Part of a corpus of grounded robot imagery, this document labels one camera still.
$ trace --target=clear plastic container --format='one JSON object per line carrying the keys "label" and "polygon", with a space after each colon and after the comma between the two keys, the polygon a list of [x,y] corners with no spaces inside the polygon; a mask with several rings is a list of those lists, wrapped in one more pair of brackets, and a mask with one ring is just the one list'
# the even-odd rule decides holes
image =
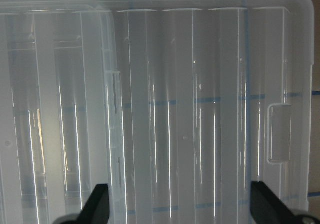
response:
{"label": "clear plastic container", "polygon": [[110,188],[111,224],[307,210],[310,0],[0,0],[0,223]]}

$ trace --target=blue line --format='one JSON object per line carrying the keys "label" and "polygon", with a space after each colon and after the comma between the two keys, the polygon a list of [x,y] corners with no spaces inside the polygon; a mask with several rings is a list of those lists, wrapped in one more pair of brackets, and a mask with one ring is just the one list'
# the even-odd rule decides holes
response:
{"label": "blue line", "polygon": [[131,103],[125,103],[125,104],[123,105],[123,107],[124,107],[124,109],[131,109],[131,108],[132,108],[132,105],[131,105]]}
{"label": "blue line", "polygon": [[251,100],[263,100],[263,99],[266,99],[266,95],[265,94],[251,95],[250,99]]}
{"label": "blue line", "polygon": [[316,197],[320,197],[320,191],[308,193],[308,198],[316,198]]}
{"label": "blue line", "polygon": [[151,106],[167,106],[167,105],[177,105],[177,100],[159,100],[159,101],[156,101],[156,102],[150,102],[150,105]]}
{"label": "blue line", "polygon": [[221,102],[221,97],[205,97],[197,98],[194,103],[219,103]]}
{"label": "blue line", "polygon": [[280,198],[280,200],[282,202],[286,202],[286,201],[289,201],[289,200],[292,200],[292,199],[298,199],[298,195],[292,195],[292,196],[285,196],[285,197],[282,197]]}
{"label": "blue line", "polygon": [[154,213],[164,213],[164,212],[170,212],[170,211],[178,211],[179,206],[166,206],[166,207],[155,207],[152,209]]}
{"label": "blue line", "polygon": [[239,200],[238,201],[238,205],[242,206],[242,205],[248,205],[249,204],[249,200]]}
{"label": "blue line", "polygon": [[313,90],[312,91],[312,96],[320,96],[320,91]]}
{"label": "blue line", "polygon": [[[248,9],[244,12],[244,27],[245,27],[245,55],[246,55],[246,97],[248,97],[248,100],[246,100],[246,159],[247,159],[247,170],[246,170],[246,186],[248,189],[248,192],[251,191],[251,81],[250,81],[250,37],[249,37],[249,14]],[[244,205],[247,205],[249,203],[248,200],[243,201]]]}
{"label": "blue line", "polygon": [[[255,95],[249,95],[250,93],[250,88],[249,88],[249,84],[247,84],[247,92],[248,92],[248,98],[246,96],[239,96],[239,99],[241,101],[255,101],[255,100],[264,100],[266,99],[266,94],[255,94]],[[312,91],[312,95],[320,95],[320,91]],[[295,98],[295,97],[302,97],[302,93],[300,92],[290,92],[286,94],[287,97],[289,98]],[[219,103],[221,102],[221,97],[217,96],[217,97],[203,97],[203,98],[197,98],[194,103],[201,103],[201,104],[205,104],[205,103]],[[156,107],[160,107],[160,106],[167,106],[169,103],[169,105],[176,105],[177,104],[177,100],[159,100],[155,102],[155,106]],[[131,103],[125,103],[124,105],[124,109],[131,109],[132,108],[132,104]]]}
{"label": "blue line", "polygon": [[135,215],[136,214],[136,210],[128,210],[126,213],[128,215]]}

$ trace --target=blue tape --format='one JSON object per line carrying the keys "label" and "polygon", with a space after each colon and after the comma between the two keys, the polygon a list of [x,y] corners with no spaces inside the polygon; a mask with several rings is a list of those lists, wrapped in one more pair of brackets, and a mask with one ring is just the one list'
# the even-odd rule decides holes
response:
{"label": "blue tape", "polygon": [[174,211],[178,211],[179,210],[179,206],[178,205],[174,205],[174,206],[165,206],[165,207],[155,207],[152,209],[154,213],[164,213],[164,212],[174,212]]}
{"label": "blue tape", "polygon": [[239,200],[238,201],[239,206],[248,205],[248,204],[249,204],[249,200]]}
{"label": "blue tape", "polygon": [[312,91],[312,96],[320,96],[320,91],[313,90]]}
{"label": "blue tape", "polygon": [[320,197],[320,191],[308,193],[308,198],[316,198],[316,197]]}
{"label": "blue tape", "polygon": [[302,97],[301,92],[289,92],[285,95],[286,98],[296,98],[296,97]]}
{"label": "blue tape", "polygon": [[159,100],[159,101],[152,101],[150,102],[151,106],[156,106],[156,107],[160,107],[160,106],[167,106],[167,105],[177,105],[177,100]]}
{"label": "blue tape", "polygon": [[131,103],[125,103],[125,104],[123,105],[123,108],[124,108],[124,109],[131,109],[131,108],[132,108],[132,104],[131,104]]}
{"label": "blue tape", "polygon": [[194,101],[194,103],[219,103],[219,102],[221,102],[221,97],[198,98]]}
{"label": "blue tape", "polygon": [[285,197],[282,197],[280,198],[281,201],[283,202],[287,202],[287,201],[290,201],[290,200],[293,200],[293,199],[298,199],[298,195],[292,195],[292,196],[285,196]]}
{"label": "blue tape", "polygon": [[266,99],[266,95],[265,94],[251,95],[250,99],[251,100],[263,100],[263,99]]}
{"label": "blue tape", "polygon": [[128,210],[126,213],[128,215],[135,215],[136,214],[136,210]]}

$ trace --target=black object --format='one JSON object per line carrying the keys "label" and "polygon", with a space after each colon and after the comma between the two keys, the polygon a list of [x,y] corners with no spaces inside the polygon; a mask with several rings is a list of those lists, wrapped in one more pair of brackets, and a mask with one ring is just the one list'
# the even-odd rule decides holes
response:
{"label": "black object", "polygon": [[95,186],[77,220],[62,224],[107,224],[110,217],[108,184]]}
{"label": "black object", "polygon": [[309,215],[294,215],[262,181],[251,182],[251,215],[256,224],[320,224]]}

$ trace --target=translucent plastic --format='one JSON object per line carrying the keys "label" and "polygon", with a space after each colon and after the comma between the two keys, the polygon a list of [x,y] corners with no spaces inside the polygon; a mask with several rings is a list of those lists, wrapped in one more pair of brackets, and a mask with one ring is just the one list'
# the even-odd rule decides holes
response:
{"label": "translucent plastic", "polygon": [[0,0],[0,223],[110,188],[111,224],[308,209],[310,0]]}

